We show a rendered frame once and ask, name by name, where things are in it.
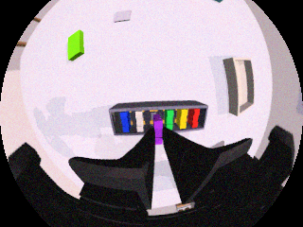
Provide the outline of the beige open tray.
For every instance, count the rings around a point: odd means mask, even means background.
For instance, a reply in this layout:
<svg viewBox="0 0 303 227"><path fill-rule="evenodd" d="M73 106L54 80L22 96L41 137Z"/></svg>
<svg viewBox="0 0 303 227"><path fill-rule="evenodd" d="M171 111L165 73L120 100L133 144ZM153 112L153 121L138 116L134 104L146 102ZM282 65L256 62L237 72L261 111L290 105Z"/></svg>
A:
<svg viewBox="0 0 303 227"><path fill-rule="evenodd" d="M251 58L232 57L223 60L227 76L228 112L239 116L254 106L255 86Z"/></svg>

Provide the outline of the green fuse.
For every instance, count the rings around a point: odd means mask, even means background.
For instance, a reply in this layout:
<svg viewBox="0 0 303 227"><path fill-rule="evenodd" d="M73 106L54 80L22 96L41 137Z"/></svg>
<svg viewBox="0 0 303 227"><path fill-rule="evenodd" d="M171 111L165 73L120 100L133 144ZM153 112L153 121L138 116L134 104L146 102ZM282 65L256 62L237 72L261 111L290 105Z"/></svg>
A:
<svg viewBox="0 0 303 227"><path fill-rule="evenodd" d="M164 125L171 130L173 125L174 110L164 110Z"/></svg>

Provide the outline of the white fuse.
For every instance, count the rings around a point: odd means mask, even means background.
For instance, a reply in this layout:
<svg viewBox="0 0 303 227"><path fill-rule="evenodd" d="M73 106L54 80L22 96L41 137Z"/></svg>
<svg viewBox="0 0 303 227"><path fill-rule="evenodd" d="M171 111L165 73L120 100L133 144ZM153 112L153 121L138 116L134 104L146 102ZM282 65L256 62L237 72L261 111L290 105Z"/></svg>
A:
<svg viewBox="0 0 303 227"><path fill-rule="evenodd" d="M143 111L135 111L136 132L144 132Z"/></svg>

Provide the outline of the lime green block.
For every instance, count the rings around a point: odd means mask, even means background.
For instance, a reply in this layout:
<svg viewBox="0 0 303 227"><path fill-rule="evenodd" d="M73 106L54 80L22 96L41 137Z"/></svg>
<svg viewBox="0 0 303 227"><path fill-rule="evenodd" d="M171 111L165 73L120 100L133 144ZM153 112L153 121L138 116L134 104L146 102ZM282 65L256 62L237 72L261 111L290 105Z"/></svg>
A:
<svg viewBox="0 0 303 227"><path fill-rule="evenodd" d="M78 57L84 54L83 48L83 31L76 31L75 34L72 34L71 37L68 37L68 60L75 61Z"/></svg>

